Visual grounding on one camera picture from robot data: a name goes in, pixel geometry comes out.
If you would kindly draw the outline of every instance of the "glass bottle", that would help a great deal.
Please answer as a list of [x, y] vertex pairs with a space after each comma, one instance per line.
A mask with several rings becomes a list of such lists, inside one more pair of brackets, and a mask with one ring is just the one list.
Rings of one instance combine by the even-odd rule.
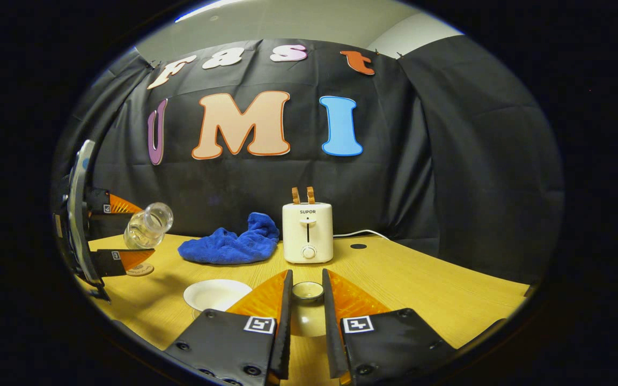
[[133, 214], [123, 240], [128, 249], [156, 247], [173, 225], [173, 212], [165, 203], [153, 203], [147, 209]]

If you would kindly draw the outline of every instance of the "beige letter m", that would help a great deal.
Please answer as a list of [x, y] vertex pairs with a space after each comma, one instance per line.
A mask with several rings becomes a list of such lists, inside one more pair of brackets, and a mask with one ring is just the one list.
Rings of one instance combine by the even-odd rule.
[[242, 113], [230, 94], [203, 97], [204, 119], [199, 134], [199, 145], [192, 149], [194, 159], [216, 158], [223, 147], [216, 143], [220, 131], [232, 154], [238, 154], [245, 139], [254, 129], [254, 138], [247, 151], [254, 155], [280, 155], [290, 151], [283, 135], [283, 107], [290, 99], [284, 91], [264, 91], [254, 98]]

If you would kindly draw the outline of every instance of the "white plate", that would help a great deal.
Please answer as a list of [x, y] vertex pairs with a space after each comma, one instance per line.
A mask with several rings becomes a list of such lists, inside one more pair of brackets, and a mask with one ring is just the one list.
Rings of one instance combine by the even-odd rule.
[[226, 311], [252, 291], [245, 283], [228, 279], [199, 281], [187, 287], [182, 297], [195, 310], [207, 308]]

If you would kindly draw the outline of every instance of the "white wall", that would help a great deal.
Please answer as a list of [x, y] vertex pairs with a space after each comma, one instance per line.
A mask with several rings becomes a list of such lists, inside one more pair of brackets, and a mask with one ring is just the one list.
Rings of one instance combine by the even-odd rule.
[[431, 15], [417, 13], [393, 25], [369, 44], [367, 49], [377, 49], [380, 54], [399, 58], [398, 52], [404, 55], [429, 42], [455, 35], [462, 33]]
[[171, 22], [136, 46], [145, 59], [157, 63], [257, 39], [310, 39], [366, 48], [416, 13], [419, 9], [395, 0], [245, 0]]

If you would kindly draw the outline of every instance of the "blue letter i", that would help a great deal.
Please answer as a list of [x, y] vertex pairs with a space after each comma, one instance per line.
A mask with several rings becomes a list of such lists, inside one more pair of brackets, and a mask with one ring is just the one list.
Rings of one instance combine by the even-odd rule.
[[350, 157], [359, 155], [363, 147], [354, 137], [354, 121], [351, 111], [356, 102], [350, 98], [323, 96], [319, 103], [326, 107], [328, 112], [328, 142], [321, 147], [326, 154]]

